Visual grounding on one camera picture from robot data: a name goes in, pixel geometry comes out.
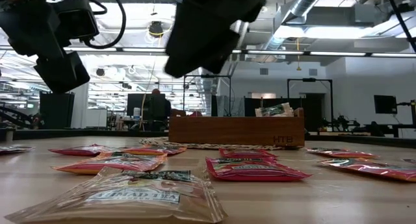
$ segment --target metal frame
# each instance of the metal frame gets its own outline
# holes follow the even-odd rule
[[[229,101],[228,112],[231,113],[231,75],[184,75],[183,76],[183,100],[182,110],[185,110],[185,86],[187,85],[187,77],[201,77],[201,78],[228,78],[229,79]]]
[[[331,79],[287,79],[287,100],[291,98],[289,84],[291,81],[302,81],[302,82],[317,82],[317,81],[326,81],[330,84],[330,93],[331,93],[331,126],[333,127],[333,91],[332,91],[332,80]]]

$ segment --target tea packet in box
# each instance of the tea packet in box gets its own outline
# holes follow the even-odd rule
[[[13,223],[218,223],[227,214],[209,180],[190,171],[104,168],[49,201],[5,218]]]
[[[256,108],[256,117],[293,117],[293,109],[289,103],[268,107]]]

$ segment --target ductwork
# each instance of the ductwork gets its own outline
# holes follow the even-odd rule
[[[304,17],[312,9],[318,0],[292,0],[289,11],[297,17]]]
[[[277,50],[283,44],[286,38],[279,37],[277,33],[278,28],[282,23],[293,20],[295,18],[301,18],[300,23],[306,20],[307,13],[313,8],[313,6],[319,0],[292,0],[284,6],[279,7],[276,12],[275,22],[277,25],[274,35],[269,39],[268,43],[265,44],[263,49],[266,50]]]

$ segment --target ceiling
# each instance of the ceiling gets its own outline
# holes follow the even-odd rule
[[[117,36],[121,25],[121,13],[118,5],[114,0],[99,0],[107,8],[108,13],[96,16],[100,34],[96,36],[94,44],[106,44]],[[127,27],[125,34],[116,47],[164,47],[168,41],[170,29],[174,24],[176,6],[172,0],[122,0],[123,6],[127,14]],[[257,17],[257,20],[250,23],[248,32],[245,34],[242,47],[252,46],[262,48],[276,31],[274,18],[276,12],[282,6],[290,4],[291,0],[267,0],[267,3]],[[317,23],[325,22],[325,16],[319,9],[348,10],[356,5],[370,6],[375,18],[381,20],[374,25],[379,27],[381,31],[383,24],[393,22],[382,21],[386,15],[382,12],[389,11],[389,5],[385,0],[319,0],[315,7],[308,15],[310,21]],[[99,10],[96,5],[91,4],[93,10]],[[409,23],[413,19],[413,15],[409,17]],[[152,38],[148,33],[148,27],[152,21],[161,21],[165,33],[160,38]],[[393,22],[389,29],[397,25]],[[328,38],[287,38],[281,49],[288,50],[314,50],[314,51],[402,51],[407,47],[407,43],[403,38],[396,38],[400,33],[377,34],[367,39],[328,39]],[[83,44],[73,41],[74,47],[84,47]],[[0,45],[8,45],[7,35],[0,31]],[[183,105],[183,79],[173,79],[163,72],[166,62],[166,56],[144,56],[133,54],[110,54],[105,51],[93,53],[80,53],[81,59],[86,66],[90,76],[90,98],[91,108],[109,108],[122,111],[125,109],[125,102],[128,93],[146,92],[154,88],[159,88],[171,100],[173,108],[182,109]],[[38,74],[33,70],[36,57],[26,57],[17,55],[13,51],[0,51],[1,66],[1,82],[3,84],[3,93],[0,95],[0,101],[5,101],[13,105],[15,101],[27,99],[38,99],[38,92],[48,91],[47,86],[40,80]],[[337,58],[326,57],[304,57],[303,62],[316,62],[318,67],[326,66]],[[250,60],[242,57],[238,63],[245,63]],[[286,56],[280,58],[278,62],[286,62],[288,64],[296,62],[297,56]],[[248,66],[240,66],[244,69],[236,71],[239,77],[250,76]],[[104,69],[104,76],[97,75],[97,69]],[[204,73],[202,69],[194,71],[193,75]],[[24,82],[7,81],[10,79],[24,80]],[[130,87],[124,88],[119,82],[129,84]],[[187,77],[189,89],[185,92],[185,108],[188,111],[200,110],[210,113],[210,98],[205,94],[210,94],[216,90],[216,80],[201,80],[199,77]]]

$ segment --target clear plastic bag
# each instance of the clear plastic bag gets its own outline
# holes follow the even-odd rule
[[[337,168],[349,169],[360,173],[368,173],[391,179],[416,182],[416,169],[401,168],[386,163],[376,163],[364,158],[336,158],[320,162],[325,166],[334,166]]]
[[[104,168],[49,201],[7,215],[14,223],[218,223],[226,218],[209,180],[190,171]]]

